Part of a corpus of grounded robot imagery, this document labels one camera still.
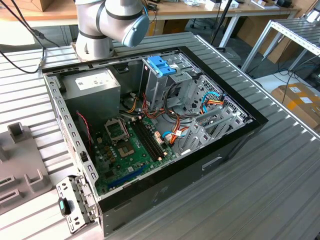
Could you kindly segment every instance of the wooden desk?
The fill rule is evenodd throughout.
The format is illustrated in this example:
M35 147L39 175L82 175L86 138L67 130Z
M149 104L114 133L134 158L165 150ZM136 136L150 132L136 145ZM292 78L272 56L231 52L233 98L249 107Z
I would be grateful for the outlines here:
M232 17L228 28L224 34L224 37L220 43L220 47L225 47L229 40L232 31L234 30L239 17L242 16L266 16L266 15L288 15L288 18L293 18L300 8L281 8L264 10L253 3L250 0L246 0L246 3L240 4L239 8L231 8L226 14L227 17ZM59 26L59 25L76 25L77 10L73 0L55 0L45 12L36 12L22 9L22 14L32 27L41 26ZM173 20L173 19L201 19L201 18L215 18L217 16L218 9L209 11L205 9L204 4L200 6L188 6L183 2L161 2L158 4L157 21L158 26L163 26L163 23L159 21ZM149 19L153 20L155 17L151 11L149 13ZM16 21L15 18L6 10L0 9L0 21L10 22Z

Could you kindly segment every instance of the motherboard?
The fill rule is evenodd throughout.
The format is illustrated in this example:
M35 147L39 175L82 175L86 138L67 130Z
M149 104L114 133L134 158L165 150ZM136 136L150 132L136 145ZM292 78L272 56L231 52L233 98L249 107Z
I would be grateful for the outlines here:
M119 118L110 122L110 127L93 137L95 167L99 174L95 186L99 195L176 158L150 119L126 122Z

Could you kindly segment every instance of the metal rack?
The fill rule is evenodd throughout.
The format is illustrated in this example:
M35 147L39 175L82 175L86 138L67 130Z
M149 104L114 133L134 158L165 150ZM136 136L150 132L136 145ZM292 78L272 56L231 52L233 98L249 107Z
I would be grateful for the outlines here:
M109 239L313 239L320 230L320 141L310 128L275 101L199 36L184 32L145 38L135 47L115 42L123 56L187 46L269 122L240 152L126 224ZM26 69L41 50L10 53ZM46 64L78 62L71 47L51 48ZM75 175L41 73L22 74L0 57L0 130L29 126L53 184ZM71 236L56 190L0 216L0 239L103 239L97 223Z
M245 72L248 69L271 29L277 30L278 33L265 51L264 56L267 56L274 49L282 35L304 47L304 50L290 66L289 70L292 70L297 65L307 51L316 56L320 55L320 25L311 24L302 18L270 20L242 65L242 71Z

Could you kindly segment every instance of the label on power supply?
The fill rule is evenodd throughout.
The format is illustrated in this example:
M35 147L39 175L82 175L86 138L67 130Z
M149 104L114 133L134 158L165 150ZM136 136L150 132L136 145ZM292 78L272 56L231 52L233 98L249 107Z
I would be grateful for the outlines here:
M110 76L105 73L98 73L90 76L79 77L75 80L75 83L78 85L80 90L91 89L106 85L110 81Z

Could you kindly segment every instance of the white sticker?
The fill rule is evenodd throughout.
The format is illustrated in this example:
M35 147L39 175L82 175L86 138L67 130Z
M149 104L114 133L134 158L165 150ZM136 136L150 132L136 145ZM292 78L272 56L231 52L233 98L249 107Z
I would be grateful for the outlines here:
M305 104L312 104L313 102L310 100L308 97L300 97L300 99L305 103Z
M297 88L296 86L292 86L292 87L290 87L290 89L291 89L291 91L294 92L295 94L301 93L300 89Z
M80 90L86 90L94 87L99 87L109 83L111 77L105 73L98 73L90 76L79 77L75 80Z
M172 68L172 69L177 69L177 68L178 68L178 65L177 65L177 64L172 64L172 65L170 65L170 68Z

